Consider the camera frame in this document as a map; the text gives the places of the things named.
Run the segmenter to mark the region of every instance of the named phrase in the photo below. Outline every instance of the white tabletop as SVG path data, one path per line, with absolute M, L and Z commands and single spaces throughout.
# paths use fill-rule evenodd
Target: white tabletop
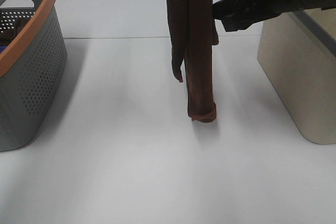
M 218 118 L 201 124 L 187 117 L 168 38 L 66 40 L 35 141 L 0 153 L 0 222 L 334 223 L 336 145 L 301 136 L 258 43 L 220 38 Z
M 169 36 L 166 0 L 56 0 L 55 7 L 66 38 Z M 217 20 L 222 36 L 260 35 L 261 27 L 226 33 Z

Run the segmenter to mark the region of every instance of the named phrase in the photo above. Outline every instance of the basket handle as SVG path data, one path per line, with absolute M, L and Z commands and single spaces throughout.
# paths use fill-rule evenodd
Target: basket handle
M 36 12 L 27 25 L 0 54 L 0 78 L 3 77 L 20 58 L 48 18 L 56 0 L 32 0 Z

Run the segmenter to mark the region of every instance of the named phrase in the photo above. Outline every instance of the gray laundry basket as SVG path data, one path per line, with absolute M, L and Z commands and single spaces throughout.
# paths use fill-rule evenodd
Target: gray laundry basket
M 31 18 L 0 53 L 0 151 L 26 145 L 39 129 L 58 89 L 67 52 L 55 0 L 32 0 L 32 9 L 0 9 L 0 31 Z

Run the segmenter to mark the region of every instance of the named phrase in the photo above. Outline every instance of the blue object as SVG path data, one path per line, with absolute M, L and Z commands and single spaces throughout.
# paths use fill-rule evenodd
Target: blue object
M 7 46 L 0 46 L 0 53 L 2 53 L 5 49 L 6 49 Z

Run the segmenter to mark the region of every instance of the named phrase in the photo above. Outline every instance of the beige box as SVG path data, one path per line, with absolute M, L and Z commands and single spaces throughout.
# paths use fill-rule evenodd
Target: beige box
M 335 21 L 336 10 L 282 14 L 264 22 L 258 50 L 298 129 L 317 144 L 336 143 Z

